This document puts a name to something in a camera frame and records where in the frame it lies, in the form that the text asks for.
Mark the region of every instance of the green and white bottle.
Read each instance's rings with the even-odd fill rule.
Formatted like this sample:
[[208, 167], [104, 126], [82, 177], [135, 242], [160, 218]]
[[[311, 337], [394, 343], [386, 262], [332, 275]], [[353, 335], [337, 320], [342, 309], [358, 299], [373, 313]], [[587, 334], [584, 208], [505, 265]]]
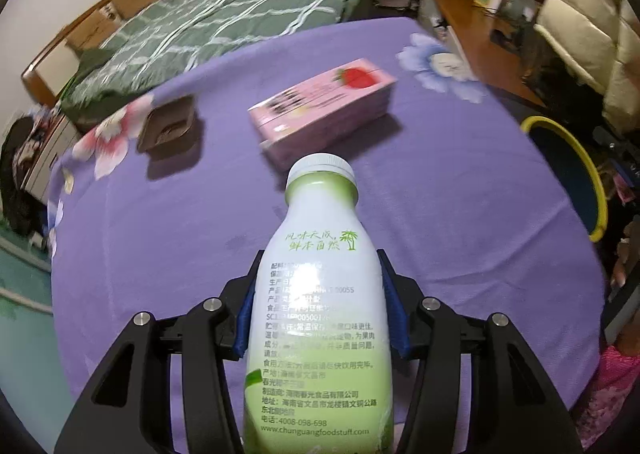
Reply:
[[287, 217], [260, 262], [244, 388], [248, 454], [374, 454], [392, 447], [382, 271], [355, 212], [353, 170], [296, 162]]

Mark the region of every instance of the pink box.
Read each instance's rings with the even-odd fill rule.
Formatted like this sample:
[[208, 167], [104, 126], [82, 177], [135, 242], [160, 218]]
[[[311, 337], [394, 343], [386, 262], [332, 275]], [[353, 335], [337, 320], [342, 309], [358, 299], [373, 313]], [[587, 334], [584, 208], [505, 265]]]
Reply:
[[396, 79], [365, 59], [300, 82], [249, 109], [260, 146], [279, 168], [319, 152], [386, 113]]

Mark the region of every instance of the yellow rim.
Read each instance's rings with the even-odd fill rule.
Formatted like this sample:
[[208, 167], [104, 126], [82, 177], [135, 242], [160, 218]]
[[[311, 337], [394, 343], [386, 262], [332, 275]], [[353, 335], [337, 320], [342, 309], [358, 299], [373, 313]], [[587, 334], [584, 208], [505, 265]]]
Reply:
[[593, 232], [589, 234], [589, 239], [593, 243], [596, 243], [597, 241], [602, 239], [604, 231], [607, 229], [607, 221], [609, 219], [607, 198], [605, 197], [604, 187], [600, 180], [600, 175], [598, 174], [596, 166], [593, 164], [593, 161], [591, 161], [591, 158], [584, 150], [584, 147], [581, 146], [580, 142], [575, 139], [574, 135], [572, 135], [563, 126], [561, 126], [557, 122], [554, 122], [550, 118], [547, 118], [546, 116], [530, 116], [520, 124], [520, 128], [527, 134], [529, 134], [529, 131], [536, 126], [545, 127], [545, 129], [552, 130], [555, 134], [557, 134], [561, 138], [564, 138], [564, 140], [569, 145], [571, 145], [572, 149], [580, 157], [580, 160], [586, 167], [591, 178], [591, 182], [593, 183], [593, 189], [595, 190], [598, 203], [598, 217], [596, 220], [596, 227], [593, 229]]

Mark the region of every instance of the strawberry image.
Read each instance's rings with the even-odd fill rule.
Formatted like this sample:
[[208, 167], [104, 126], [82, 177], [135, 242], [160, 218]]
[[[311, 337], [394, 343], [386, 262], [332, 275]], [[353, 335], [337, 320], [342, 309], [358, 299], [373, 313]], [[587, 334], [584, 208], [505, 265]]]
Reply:
[[341, 81], [345, 86], [356, 89], [370, 88], [378, 83], [370, 72], [357, 67], [338, 69], [336, 80]]

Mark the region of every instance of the brown container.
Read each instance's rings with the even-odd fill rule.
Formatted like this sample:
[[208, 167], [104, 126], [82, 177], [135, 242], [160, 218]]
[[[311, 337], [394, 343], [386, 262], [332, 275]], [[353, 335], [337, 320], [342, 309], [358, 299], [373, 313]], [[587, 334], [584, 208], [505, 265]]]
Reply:
[[146, 152], [152, 160], [163, 160], [189, 150], [195, 144], [196, 114], [193, 97], [173, 100], [153, 109], [138, 137], [138, 152]]

